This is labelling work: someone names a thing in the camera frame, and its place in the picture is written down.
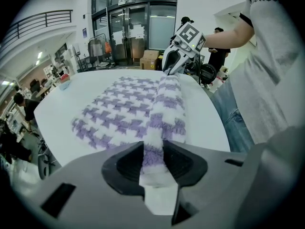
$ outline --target doorway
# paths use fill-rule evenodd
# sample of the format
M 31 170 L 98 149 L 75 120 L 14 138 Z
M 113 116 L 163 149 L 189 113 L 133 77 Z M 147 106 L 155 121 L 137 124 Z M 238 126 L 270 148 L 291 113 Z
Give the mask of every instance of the doorway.
M 147 38 L 147 5 L 109 13 L 113 58 L 118 65 L 140 65 Z

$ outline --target gray t-shirt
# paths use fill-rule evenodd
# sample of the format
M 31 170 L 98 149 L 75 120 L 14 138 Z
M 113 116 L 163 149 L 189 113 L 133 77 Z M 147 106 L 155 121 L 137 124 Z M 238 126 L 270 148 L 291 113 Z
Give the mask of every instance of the gray t-shirt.
M 257 52 L 231 73 L 230 81 L 251 137 L 261 143 L 288 127 L 274 92 L 304 45 L 278 0 L 246 0 L 241 19 L 254 28 Z

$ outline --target desk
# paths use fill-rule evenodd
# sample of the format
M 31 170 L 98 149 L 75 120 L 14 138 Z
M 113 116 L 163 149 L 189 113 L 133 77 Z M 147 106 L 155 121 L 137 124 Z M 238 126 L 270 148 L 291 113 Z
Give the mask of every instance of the desk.
M 70 86 L 56 87 L 34 111 L 40 132 L 51 152 L 64 166 L 96 150 L 86 147 L 71 130 L 72 119 L 121 76 L 138 76 L 159 80 L 163 72 L 146 70 L 103 70 L 78 73 Z M 190 76 L 181 75 L 186 111 L 186 143 L 214 150 L 230 151 L 221 119 L 211 100 Z

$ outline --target railing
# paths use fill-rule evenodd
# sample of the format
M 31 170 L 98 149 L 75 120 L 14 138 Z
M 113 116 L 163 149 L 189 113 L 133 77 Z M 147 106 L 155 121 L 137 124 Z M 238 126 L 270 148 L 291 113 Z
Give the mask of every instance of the railing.
M 0 51 L 3 51 L 19 38 L 32 32 L 54 25 L 71 23 L 72 11 L 73 10 L 56 10 L 38 13 L 12 24 L 1 43 Z

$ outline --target purple and white towel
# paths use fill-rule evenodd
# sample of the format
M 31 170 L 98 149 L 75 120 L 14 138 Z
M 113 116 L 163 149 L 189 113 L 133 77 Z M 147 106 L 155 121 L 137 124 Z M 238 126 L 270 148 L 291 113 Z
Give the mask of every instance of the purple and white towel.
M 150 111 L 143 137 L 144 158 L 140 183 L 158 184 L 157 177 L 144 174 L 168 172 L 163 162 L 163 140 L 185 142 L 185 109 L 178 75 L 163 76 Z
M 99 150 L 143 140 L 158 81 L 121 77 L 72 121 L 72 131 Z
M 158 154 L 163 139 L 185 141 L 184 118 L 177 75 L 163 76 L 160 82 L 121 77 L 73 119 L 72 131 L 99 150 L 144 141 L 147 167 L 163 160 Z

